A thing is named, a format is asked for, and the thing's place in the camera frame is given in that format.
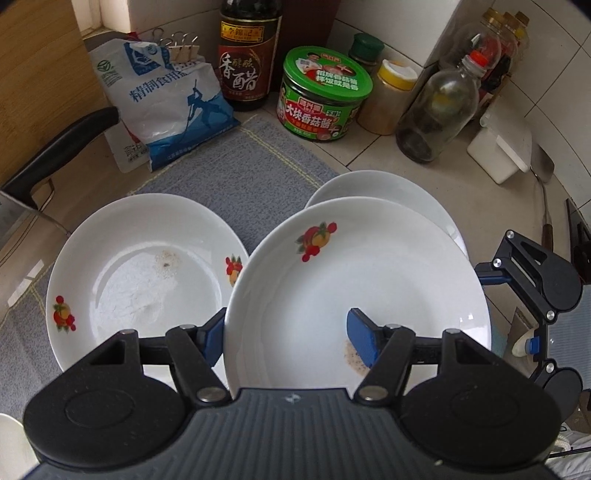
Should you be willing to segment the white plate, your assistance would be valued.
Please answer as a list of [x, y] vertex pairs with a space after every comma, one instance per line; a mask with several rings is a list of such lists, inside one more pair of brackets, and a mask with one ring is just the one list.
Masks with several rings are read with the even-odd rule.
[[193, 200], [148, 193], [114, 201], [68, 238], [50, 274], [46, 324], [61, 370], [122, 329], [161, 337], [201, 326], [228, 301], [249, 254]]
[[277, 226], [239, 274], [224, 325], [229, 388], [356, 390], [353, 308], [421, 337], [457, 328], [492, 342], [483, 288], [448, 234], [393, 202], [339, 198]]
[[469, 257], [463, 236], [443, 205], [419, 185], [393, 173], [360, 170], [336, 176], [318, 188], [305, 207], [353, 196], [383, 199], [416, 211], [446, 232], [465, 256]]

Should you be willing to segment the white bowl pink flowers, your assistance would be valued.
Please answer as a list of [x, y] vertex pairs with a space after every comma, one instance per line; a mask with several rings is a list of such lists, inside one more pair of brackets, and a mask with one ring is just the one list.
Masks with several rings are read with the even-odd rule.
[[23, 425], [15, 418], [1, 413], [1, 478], [5, 480], [22, 479], [37, 466], [37, 457], [27, 440]]

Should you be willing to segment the white plastic seasoning box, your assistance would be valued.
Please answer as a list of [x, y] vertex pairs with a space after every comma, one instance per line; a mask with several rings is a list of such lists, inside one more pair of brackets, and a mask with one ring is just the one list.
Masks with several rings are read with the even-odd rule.
[[530, 171], [533, 137], [522, 118], [485, 114], [480, 126], [467, 153], [496, 184], [503, 184], [517, 172]]

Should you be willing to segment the grey checked cloth mat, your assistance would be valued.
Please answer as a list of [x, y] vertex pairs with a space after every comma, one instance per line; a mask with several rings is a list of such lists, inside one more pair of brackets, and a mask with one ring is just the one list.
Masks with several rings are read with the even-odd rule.
[[[134, 194], [180, 195], [206, 206], [235, 230], [247, 251], [296, 213], [346, 167], [315, 143], [298, 140], [257, 113], [197, 151], [151, 173], [122, 174], [99, 138], [55, 181], [50, 210], [76, 227], [104, 205]], [[21, 419], [30, 398], [60, 369], [45, 327], [45, 299], [63, 235], [38, 222], [1, 268], [1, 411]]]

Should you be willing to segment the clear glass bottle red cap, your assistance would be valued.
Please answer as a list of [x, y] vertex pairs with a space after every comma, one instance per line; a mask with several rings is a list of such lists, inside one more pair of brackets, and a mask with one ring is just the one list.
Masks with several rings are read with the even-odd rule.
[[478, 50], [433, 75], [401, 118], [394, 136], [400, 150], [419, 164], [434, 161], [475, 115], [489, 58]]

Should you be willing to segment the yellow lid spice jar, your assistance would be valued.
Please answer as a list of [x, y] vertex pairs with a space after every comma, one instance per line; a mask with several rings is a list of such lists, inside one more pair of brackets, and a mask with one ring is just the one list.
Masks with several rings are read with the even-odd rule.
[[393, 134], [417, 81], [412, 67], [383, 59], [373, 77], [372, 94], [359, 113], [360, 126], [376, 135]]

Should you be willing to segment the white blue salt bag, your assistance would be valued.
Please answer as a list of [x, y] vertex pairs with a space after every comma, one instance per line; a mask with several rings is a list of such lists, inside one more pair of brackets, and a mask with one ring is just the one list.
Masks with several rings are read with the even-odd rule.
[[124, 39], [109, 40], [89, 56], [122, 123], [147, 148], [152, 171], [238, 126], [202, 57], [174, 63], [165, 46]]

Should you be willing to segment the green lid sauce jar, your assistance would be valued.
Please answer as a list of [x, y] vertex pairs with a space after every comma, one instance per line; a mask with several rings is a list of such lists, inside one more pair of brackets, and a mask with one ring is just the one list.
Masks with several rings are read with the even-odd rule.
[[283, 62], [276, 116], [291, 133], [315, 142], [342, 138], [373, 90], [356, 61], [315, 46], [291, 49]]

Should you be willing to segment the green lid dark jar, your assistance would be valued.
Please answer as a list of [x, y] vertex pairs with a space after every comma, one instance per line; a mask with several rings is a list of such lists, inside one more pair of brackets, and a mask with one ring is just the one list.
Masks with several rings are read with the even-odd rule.
[[385, 44], [380, 39], [367, 33], [356, 33], [348, 56], [372, 74], [384, 48]]

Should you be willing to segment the binder clips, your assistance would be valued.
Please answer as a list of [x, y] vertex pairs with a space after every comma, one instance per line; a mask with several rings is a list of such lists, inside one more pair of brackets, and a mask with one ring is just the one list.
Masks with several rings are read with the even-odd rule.
[[168, 50], [171, 63], [188, 63], [198, 58], [199, 37], [191, 32], [166, 34], [162, 27], [156, 27], [151, 32], [151, 38], [154, 43]]

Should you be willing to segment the bamboo cutting board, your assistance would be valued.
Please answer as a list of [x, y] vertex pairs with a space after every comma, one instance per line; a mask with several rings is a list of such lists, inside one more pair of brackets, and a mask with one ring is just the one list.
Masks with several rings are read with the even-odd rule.
[[1, 181], [65, 127], [106, 106], [69, 1], [1, 11]]

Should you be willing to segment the dark vinegar bottle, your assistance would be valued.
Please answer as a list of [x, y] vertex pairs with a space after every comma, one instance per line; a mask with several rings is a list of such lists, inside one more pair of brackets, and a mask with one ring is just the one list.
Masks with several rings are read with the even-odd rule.
[[223, 97], [236, 111], [259, 109], [269, 97], [282, 18], [277, 0], [221, 3], [218, 72]]

